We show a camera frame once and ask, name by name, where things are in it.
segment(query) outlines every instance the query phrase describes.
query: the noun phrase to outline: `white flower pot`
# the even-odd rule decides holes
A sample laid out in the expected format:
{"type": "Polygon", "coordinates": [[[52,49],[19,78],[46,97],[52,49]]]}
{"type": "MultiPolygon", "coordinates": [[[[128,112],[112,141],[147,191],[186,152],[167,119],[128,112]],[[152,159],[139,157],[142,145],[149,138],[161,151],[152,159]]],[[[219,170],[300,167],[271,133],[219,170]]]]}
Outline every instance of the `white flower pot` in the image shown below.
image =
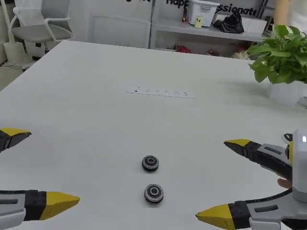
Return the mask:
{"type": "Polygon", "coordinates": [[[307,84],[294,81],[290,84],[270,84],[268,97],[284,105],[295,105],[299,99],[306,95],[307,84]]]}

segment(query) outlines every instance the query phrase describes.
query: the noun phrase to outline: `black shoe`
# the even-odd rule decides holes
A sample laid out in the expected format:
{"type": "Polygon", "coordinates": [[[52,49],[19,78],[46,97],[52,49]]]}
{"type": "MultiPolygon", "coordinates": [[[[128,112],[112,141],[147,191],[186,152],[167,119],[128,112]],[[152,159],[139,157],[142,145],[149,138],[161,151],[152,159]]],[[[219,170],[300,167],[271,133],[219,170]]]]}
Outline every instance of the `black shoe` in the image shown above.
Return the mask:
{"type": "Polygon", "coordinates": [[[214,26],[224,33],[241,34],[244,32],[242,17],[238,11],[233,11],[232,15],[225,17],[223,21],[217,20],[214,26]]]}

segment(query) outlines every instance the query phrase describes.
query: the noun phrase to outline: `hand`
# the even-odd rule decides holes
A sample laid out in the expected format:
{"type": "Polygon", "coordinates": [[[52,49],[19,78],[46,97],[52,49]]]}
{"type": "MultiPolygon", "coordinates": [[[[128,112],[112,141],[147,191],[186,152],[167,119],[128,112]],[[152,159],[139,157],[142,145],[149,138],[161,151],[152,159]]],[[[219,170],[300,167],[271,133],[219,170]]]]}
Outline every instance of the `hand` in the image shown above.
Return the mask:
{"type": "Polygon", "coordinates": [[[292,188],[292,182],[288,181],[286,179],[279,178],[277,180],[277,183],[278,183],[279,186],[281,186],[283,188],[286,188],[286,189],[292,188]]]}

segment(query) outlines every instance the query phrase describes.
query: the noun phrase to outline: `black bearing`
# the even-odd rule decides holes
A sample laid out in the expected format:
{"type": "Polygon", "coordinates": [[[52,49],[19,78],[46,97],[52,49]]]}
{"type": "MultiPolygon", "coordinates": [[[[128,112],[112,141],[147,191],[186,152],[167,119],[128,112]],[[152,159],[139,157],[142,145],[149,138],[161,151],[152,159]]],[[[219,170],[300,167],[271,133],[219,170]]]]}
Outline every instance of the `black bearing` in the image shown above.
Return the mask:
{"type": "Polygon", "coordinates": [[[163,196],[163,189],[157,184],[150,184],[145,188],[144,197],[150,204],[159,204],[163,200],[163,196]]]}
{"type": "Polygon", "coordinates": [[[148,172],[154,172],[159,167],[159,160],[155,156],[149,155],[142,160],[143,168],[148,172]]]}

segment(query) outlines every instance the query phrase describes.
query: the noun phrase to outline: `power strip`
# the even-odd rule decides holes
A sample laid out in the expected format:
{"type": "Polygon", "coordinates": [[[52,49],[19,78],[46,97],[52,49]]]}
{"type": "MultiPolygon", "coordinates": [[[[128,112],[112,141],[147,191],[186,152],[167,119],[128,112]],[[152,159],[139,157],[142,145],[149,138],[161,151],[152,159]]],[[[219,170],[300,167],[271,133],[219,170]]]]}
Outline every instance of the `power strip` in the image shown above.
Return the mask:
{"type": "Polygon", "coordinates": [[[127,90],[127,93],[195,99],[195,96],[190,92],[159,90],[159,89],[143,88],[143,87],[131,88],[127,90]]]}

